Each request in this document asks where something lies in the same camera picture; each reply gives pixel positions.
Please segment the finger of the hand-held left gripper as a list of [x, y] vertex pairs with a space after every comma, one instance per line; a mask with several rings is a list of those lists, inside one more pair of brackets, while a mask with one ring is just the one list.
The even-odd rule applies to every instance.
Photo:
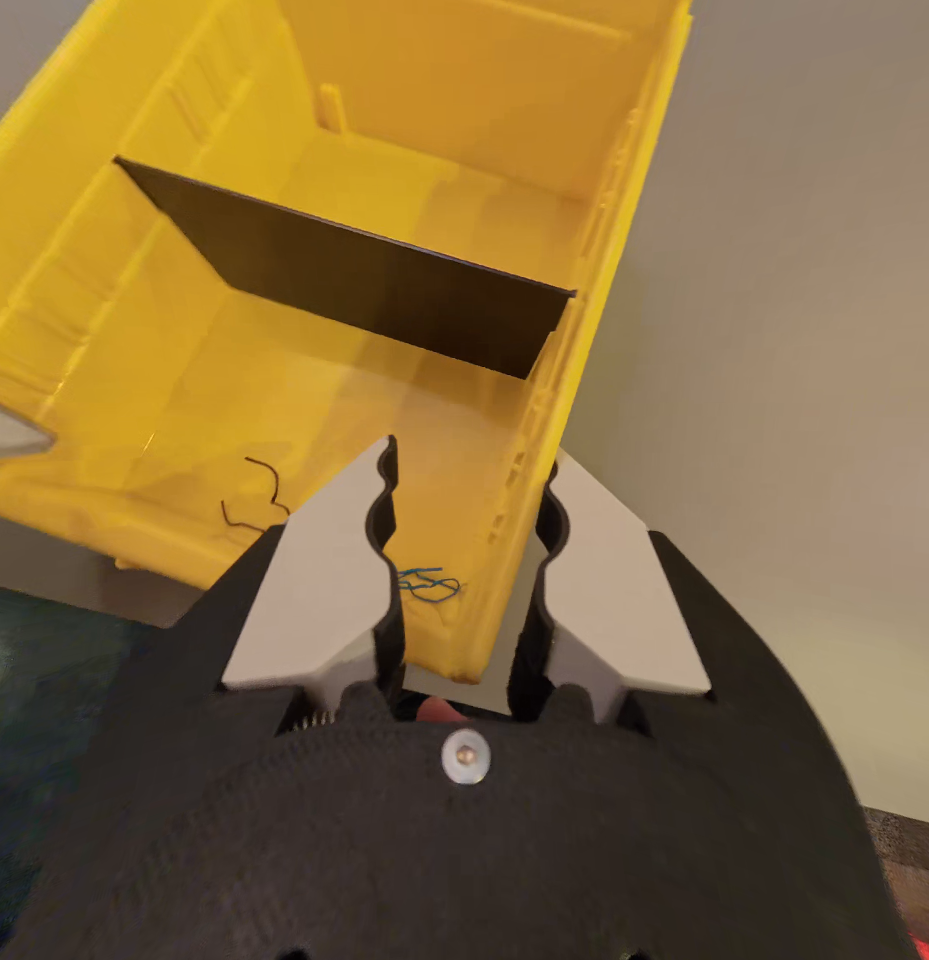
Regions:
[[56, 436], [0, 404], [0, 460], [45, 453]]

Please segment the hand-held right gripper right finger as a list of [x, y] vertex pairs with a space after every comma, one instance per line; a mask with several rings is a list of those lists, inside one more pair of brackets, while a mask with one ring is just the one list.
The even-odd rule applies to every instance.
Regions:
[[586, 692], [596, 722], [615, 722], [636, 690], [711, 692], [648, 526], [564, 450], [534, 534], [545, 556], [508, 677], [512, 719], [536, 722], [568, 685]]

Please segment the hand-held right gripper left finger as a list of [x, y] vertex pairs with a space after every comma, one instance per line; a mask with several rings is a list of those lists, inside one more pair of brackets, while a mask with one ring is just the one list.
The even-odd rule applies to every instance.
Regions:
[[314, 708], [336, 710], [354, 683], [387, 698], [400, 689], [405, 628], [385, 554], [398, 484], [388, 435], [290, 515], [223, 670], [227, 690], [298, 687]]

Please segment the yellow plastic bin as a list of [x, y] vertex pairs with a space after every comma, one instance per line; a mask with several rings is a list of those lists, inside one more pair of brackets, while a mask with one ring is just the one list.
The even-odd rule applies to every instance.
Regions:
[[[615, 278], [690, 2], [92, 2], [0, 120], [0, 517], [208, 589], [398, 447], [410, 663], [476, 683]], [[519, 379], [226, 284], [122, 157], [578, 294]]]

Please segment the blue twist tie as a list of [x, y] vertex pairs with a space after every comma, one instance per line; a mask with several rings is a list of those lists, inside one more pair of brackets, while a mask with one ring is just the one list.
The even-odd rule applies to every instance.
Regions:
[[440, 605], [458, 596], [462, 583], [445, 575], [442, 567], [413, 567], [397, 571], [399, 591], [429, 605]]

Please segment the black twist tie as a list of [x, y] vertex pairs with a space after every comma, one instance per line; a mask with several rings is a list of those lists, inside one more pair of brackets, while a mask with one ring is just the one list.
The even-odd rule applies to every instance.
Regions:
[[[268, 473], [268, 475], [271, 478], [270, 495], [268, 498], [268, 504], [271, 508], [281, 512], [282, 523], [287, 522], [292, 515], [292, 511], [289, 509], [289, 507], [286, 504], [281, 502], [281, 500], [279, 499], [281, 494], [281, 487], [280, 487], [281, 478], [278, 470], [271, 463], [263, 461], [256, 457], [249, 456], [249, 455], [244, 455], [242, 457], [242, 460], [248, 464], [254, 465], [255, 467], [259, 467]], [[232, 519], [229, 514], [228, 506], [224, 499], [221, 499], [219, 501], [219, 511], [225, 526], [230, 529], [250, 531], [258, 535], [263, 535], [268, 531], [268, 528], [266, 527], [261, 527], [253, 523], [249, 523], [242, 520]]]

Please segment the black bin divider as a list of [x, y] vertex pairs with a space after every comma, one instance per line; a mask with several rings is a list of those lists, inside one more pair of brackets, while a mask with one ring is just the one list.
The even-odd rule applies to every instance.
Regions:
[[229, 287], [432, 354], [528, 378], [576, 290], [116, 156]]

